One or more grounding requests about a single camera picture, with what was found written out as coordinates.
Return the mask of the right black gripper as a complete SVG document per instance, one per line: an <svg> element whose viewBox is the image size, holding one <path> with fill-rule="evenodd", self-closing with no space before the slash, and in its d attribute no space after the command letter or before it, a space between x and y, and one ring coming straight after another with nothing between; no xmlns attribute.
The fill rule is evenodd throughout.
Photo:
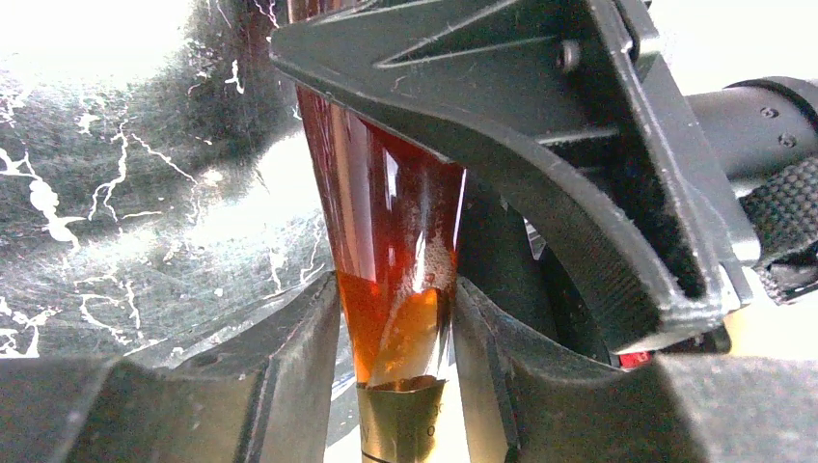
<svg viewBox="0 0 818 463"><path fill-rule="evenodd" d="M750 274L817 239L815 178L791 201L782 184L817 166L815 83L764 77L684 96L653 76L639 96L613 158L613 199L650 248L660 286L614 320L617 355L718 329L758 298Z"/></svg>

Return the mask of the dark bottle gold cap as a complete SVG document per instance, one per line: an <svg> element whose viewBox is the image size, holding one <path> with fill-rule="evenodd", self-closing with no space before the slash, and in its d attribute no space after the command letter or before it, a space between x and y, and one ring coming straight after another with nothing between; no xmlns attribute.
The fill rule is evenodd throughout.
<svg viewBox="0 0 818 463"><path fill-rule="evenodd" d="M466 172L296 93L351 341L361 457L465 461L448 376Z"/></svg>

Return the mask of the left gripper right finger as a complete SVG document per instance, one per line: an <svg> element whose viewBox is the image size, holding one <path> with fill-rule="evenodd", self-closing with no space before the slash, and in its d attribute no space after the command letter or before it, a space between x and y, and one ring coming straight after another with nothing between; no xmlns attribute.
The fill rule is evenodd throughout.
<svg viewBox="0 0 818 463"><path fill-rule="evenodd" d="M661 355L622 371L579 355L460 279L453 335L475 462L813 462L817 365Z"/></svg>

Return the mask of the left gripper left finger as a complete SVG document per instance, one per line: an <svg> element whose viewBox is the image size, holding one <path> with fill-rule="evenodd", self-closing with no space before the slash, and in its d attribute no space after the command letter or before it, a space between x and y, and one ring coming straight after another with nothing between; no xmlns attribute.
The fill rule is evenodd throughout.
<svg viewBox="0 0 818 463"><path fill-rule="evenodd" d="M5 359L5 462L319 462L340 332L336 277L180 366Z"/></svg>

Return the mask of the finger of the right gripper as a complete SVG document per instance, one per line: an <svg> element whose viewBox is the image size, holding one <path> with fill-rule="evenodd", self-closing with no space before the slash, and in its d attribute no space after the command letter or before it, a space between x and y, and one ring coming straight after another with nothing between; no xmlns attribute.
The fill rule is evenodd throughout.
<svg viewBox="0 0 818 463"><path fill-rule="evenodd" d="M270 55L489 183L629 353L748 305L760 253L659 38L642 1L366 1L276 30Z"/></svg>

